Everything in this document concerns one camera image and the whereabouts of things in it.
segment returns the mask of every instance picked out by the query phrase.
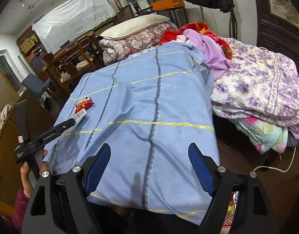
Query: gray chair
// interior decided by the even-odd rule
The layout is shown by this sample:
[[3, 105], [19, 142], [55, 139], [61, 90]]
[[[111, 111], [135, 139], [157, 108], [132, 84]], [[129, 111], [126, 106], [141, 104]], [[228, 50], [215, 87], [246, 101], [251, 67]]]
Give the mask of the gray chair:
[[51, 79], [48, 79], [45, 83], [42, 82], [33, 74], [29, 74], [23, 81], [22, 84], [35, 94], [38, 98], [48, 89], [51, 83]]

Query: purple floral bedspread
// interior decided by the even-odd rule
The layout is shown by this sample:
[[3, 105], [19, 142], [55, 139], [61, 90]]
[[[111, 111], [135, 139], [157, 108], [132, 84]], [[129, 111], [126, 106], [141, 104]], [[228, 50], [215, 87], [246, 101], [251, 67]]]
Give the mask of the purple floral bedspread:
[[251, 115], [288, 127], [299, 138], [299, 76], [293, 60], [238, 40], [231, 47], [231, 67], [214, 82], [210, 96], [215, 114], [242, 119]]
[[176, 29], [177, 27], [173, 23], [164, 22], [156, 26], [151, 26], [123, 40], [102, 39], [99, 44], [104, 50], [103, 60], [105, 65], [119, 62], [131, 54], [157, 45], [161, 41], [165, 30], [174, 31]]

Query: blue blanket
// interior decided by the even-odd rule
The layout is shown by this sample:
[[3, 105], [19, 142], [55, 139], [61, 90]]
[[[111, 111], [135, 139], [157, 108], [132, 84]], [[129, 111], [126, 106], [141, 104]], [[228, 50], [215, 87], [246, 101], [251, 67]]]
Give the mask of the blue blanket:
[[213, 85], [204, 55], [195, 47], [167, 43], [86, 74], [56, 124], [76, 104], [95, 103], [69, 135], [45, 149], [54, 173], [67, 172], [111, 147], [104, 175], [88, 200], [176, 214], [200, 224], [211, 201], [188, 158], [195, 142], [219, 164], [209, 95]]

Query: red snack packet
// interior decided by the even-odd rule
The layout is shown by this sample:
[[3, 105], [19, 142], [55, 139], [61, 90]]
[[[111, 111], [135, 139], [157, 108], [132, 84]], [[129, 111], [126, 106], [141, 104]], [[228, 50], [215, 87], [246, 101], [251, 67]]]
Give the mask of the red snack packet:
[[76, 105], [76, 111], [75, 114], [77, 112], [79, 112], [80, 110], [82, 110], [83, 108], [85, 108], [85, 110], [88, 110], [92, 105], [94, 105], [92, 99], [90, 97], [85, 97], [83, 100], [81, 100], [77, 105]]

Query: bolt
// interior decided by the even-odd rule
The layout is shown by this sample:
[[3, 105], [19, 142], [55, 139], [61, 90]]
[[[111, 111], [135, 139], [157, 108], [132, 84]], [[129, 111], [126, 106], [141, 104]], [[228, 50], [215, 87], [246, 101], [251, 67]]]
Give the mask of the bolt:
[[221, 173], [225, 173], [226, 172], [226, 168], [224, 166], [219, 166], [218, 167], [218, 171]]
[[257, 174], [256, 174], [255, 172], [250, 172], [249, 175], [250, 175], [250, 177], [252, 177], [252, 178], [257, 177]]
[[47, 171], [45, 171], [45, 172], [43, 172], [42, 174], [41, 174], [41, 176], [43, 177], [43, 178], [46, 178], [47, 176], [49, 176], [49, 172], [47, 172]]
[[77, 172], [79, 172], [81, 170], [81, 167], [80, 166], [75, 166], [74, 168], [72, 168], [72, 171], [74, 172], [74, 173], [77, 173]]

